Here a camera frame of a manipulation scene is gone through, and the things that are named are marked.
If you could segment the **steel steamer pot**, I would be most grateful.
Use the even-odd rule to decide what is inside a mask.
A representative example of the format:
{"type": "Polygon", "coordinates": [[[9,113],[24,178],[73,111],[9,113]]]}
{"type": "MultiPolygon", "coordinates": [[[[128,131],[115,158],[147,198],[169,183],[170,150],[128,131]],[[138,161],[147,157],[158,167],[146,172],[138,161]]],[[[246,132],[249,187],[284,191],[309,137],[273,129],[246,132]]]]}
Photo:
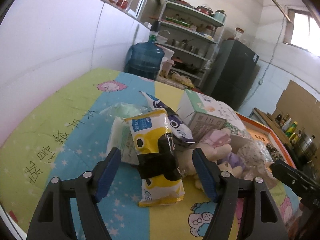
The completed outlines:
{"type": "Polygon", "coordinates": [[[306,133],[303,133],[296,143],[295,150],[298,156],[306,156],[311,158],[317,151],[315,136],[310,136],[306,133]]]}

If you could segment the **orange cardboard tray box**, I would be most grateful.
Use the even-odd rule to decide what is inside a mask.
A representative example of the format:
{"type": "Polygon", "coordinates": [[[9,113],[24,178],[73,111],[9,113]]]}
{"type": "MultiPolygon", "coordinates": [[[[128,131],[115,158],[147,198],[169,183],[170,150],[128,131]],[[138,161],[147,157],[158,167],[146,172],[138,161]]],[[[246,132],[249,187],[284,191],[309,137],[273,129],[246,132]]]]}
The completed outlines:
{"type": "Polygon", "coordinates": [[[287,149],[282,144],[281,140],[277,137],[275,132],[264,123],[261,123],[255,119],[246,117],[240,113],[236,113],[244,124],[247,134],[247,137],[236,137],[237,139],[242,139],[246,141],[261,141],[265,145],[270,143],[273,145],[283,156],[285,162],[293,168],[296,168],[291,156],[289,155],[287,149]]]}

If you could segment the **condiment bottles group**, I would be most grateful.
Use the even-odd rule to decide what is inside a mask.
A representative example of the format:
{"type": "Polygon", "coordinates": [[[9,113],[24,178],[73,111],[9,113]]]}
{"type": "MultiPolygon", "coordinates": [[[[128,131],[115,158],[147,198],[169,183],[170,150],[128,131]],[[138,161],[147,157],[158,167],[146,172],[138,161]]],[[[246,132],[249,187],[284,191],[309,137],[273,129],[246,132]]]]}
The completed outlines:
{"type": "Polygon", "coordinates": [[[278,114],[275,121],[292,145],[296,144],[300,140],[302,130],[297,130],[298,122],[293,121],[288,113],[285,115],[278,114]]]}

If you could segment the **clear bag pink contents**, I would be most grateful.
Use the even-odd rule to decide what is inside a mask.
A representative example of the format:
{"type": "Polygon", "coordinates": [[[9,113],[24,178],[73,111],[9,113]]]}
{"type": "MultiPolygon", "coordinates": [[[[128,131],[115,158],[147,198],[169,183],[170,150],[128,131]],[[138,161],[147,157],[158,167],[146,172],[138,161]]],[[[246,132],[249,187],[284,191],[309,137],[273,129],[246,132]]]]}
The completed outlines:
{"type": "Polygon", "coordinates": [[[241,179],[252,181],[255,177],[260,177],[267,184],[268,189],[277,185],[278,180],[269,169],[273,160],[263,142],[251,140],[239,148],[236,154],[245,166],[241,179]]]}

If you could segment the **green item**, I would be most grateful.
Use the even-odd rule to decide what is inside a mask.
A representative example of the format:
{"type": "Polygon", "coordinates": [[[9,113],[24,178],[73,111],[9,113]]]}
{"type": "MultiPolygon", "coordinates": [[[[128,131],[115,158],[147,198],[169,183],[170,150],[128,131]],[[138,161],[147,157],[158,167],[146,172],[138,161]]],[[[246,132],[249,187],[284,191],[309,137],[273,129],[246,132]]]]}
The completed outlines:
{"type": "Polygon", "coordinates": [[[147,113],[151,108],[149,106],[134,105],[130,103],[118,102],[112,106],[100,111],[100,115],[104,116],[107,121],[115,118],[126,119],[147,113]]]}

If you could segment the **floral tissue pack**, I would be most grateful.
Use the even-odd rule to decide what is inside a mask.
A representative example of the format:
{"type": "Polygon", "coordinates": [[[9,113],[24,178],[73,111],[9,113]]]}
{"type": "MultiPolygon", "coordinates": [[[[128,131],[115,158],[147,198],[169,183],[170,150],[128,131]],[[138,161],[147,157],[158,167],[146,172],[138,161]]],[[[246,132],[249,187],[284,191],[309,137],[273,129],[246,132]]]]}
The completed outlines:
{"type": "Polygon", "coordinates": [[[223,128],[228,128],[231,132],[231,135],[235,135],[247,140],[253,140],[236,111],[234,111],[230,106],[222,101],[215,101],[214,108],[214,114],[217,117],[225,119],[226,122],[223,125],[223,128]]]}

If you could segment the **plush bunny purple dress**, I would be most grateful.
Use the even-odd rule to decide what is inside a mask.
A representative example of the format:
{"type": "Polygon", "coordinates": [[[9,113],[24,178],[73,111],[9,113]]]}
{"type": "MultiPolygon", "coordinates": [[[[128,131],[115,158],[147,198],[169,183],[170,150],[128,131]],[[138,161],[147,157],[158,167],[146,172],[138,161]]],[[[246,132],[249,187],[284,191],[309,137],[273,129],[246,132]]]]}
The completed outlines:
{"type": "Polygon", "coordinates": [[[228,171],[236,178],[239,178],[243,173],[244,163],[231,151],[227,150],[223,152],[214,150],[210,152],[203,151],[203,153],[209,161],[216,163],[221,171],[228,171]]]}

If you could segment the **wooden cutting board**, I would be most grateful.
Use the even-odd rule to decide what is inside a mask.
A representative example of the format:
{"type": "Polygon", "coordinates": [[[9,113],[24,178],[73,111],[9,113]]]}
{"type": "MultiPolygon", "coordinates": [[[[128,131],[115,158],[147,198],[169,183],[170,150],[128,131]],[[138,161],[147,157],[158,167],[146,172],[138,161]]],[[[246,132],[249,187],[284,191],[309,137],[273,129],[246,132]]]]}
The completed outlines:
{"type": "Polygon", "coordinates": [[[255,120],[258,120],[263,125],[272,129],[274,133],[281,134],[281,135],[284,134],[281,128],[279,127],[279,125],[276,123],[276,121],[272,119],[272,116],[270,114],[267,114],[259,110],[258,108],[253,108],[251,117],[253,117],[255,120]]]}

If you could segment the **yellow white tissue pack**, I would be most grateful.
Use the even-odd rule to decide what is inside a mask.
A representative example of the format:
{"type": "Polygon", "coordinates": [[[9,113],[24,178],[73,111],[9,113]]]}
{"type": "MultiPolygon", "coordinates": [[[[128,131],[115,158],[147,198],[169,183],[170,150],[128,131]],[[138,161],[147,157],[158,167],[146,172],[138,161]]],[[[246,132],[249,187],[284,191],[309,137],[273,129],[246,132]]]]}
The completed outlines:
{"type": "Polygon", "coordinates": [[[129,125],[142,179],[139,207],[182,201],[184,187],[175,158],[175,145],[167,111],[159,108],[125,119],[129,125]]]}

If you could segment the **plush bunny pink hat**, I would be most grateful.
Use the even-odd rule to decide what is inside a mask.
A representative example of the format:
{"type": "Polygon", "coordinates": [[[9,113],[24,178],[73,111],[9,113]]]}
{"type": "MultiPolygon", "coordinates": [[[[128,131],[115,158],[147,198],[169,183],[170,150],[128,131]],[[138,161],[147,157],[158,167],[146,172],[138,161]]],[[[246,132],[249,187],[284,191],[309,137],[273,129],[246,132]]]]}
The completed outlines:
{"type": "Polygon", "coordinates": [[[200,148],[209,161],[218,161],[231,153],[230,143],[231,131],[228,128],[223,128],[210,131],[199,142],[191,146],[176,148],[178,168],[182,177],[196,174],[192,159],[193,150],[200,148]]]}

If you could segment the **glass jar on fridge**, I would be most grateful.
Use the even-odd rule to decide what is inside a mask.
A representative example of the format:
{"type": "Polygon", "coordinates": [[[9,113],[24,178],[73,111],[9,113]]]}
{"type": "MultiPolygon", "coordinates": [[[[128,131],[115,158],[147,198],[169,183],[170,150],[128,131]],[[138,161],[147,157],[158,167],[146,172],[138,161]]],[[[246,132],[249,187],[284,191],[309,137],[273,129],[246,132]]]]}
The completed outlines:
{"type": "Polygon", "coordinates": [[[240,41],[244,33],[245,31],[243,29],[236,27],[234,32],[234,39],[240,41]]]}

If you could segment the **cardboard wall sheets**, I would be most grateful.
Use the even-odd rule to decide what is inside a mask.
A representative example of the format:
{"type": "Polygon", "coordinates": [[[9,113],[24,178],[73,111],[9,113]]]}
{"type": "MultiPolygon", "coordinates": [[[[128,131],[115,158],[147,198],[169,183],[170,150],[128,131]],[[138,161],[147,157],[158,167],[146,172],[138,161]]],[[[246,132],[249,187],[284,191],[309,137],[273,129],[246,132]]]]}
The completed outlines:
{"type": "Polygon", "coordinates": [[[298,123],[298,129],[304,128],[305,133],[319,139],[319,100],[294,81],[282,92],[272,117],[278,114],[289,114],[291,121],[298,123]]]}

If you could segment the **blue water jug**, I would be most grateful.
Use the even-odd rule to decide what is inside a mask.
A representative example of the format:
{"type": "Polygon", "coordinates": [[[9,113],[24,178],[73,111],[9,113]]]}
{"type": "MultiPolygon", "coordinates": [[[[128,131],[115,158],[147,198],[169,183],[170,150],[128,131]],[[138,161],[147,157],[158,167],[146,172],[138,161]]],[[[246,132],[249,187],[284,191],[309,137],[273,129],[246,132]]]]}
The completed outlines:
{"type": "Polygon", "coordinates": [[[161,23],[153,22],[149,39],[132,45],[127,52],[124,72],[156,80],[161,68],[161,61],[165,55],[162,48],[155,44],[161,23]]]}

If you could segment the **green white mask box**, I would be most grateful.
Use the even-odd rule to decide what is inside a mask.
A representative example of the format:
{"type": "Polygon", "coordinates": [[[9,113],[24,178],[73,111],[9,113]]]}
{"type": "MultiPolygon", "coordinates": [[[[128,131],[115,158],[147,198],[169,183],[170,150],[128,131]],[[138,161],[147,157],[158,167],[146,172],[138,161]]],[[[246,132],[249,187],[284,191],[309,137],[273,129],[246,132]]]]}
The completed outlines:
{"type": "Polygon", "coordinates": [[[219,112],[221,107],[213,98],[186,89],[176,113],[190,128],[195,141],[199,141],[213,129],[220,130],[226,118],[219,112]]]}

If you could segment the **dark grey refrigerator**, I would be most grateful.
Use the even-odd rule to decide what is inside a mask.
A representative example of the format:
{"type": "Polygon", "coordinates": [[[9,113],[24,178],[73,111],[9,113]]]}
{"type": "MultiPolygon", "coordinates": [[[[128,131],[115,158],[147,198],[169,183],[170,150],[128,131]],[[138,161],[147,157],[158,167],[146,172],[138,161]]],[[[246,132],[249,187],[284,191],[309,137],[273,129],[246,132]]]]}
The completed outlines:
{"type": "Polygon", "coordinates": [[[249,90],[259,56],[238,40],[224,40],[202,92],[238,111],[249,90]]]}

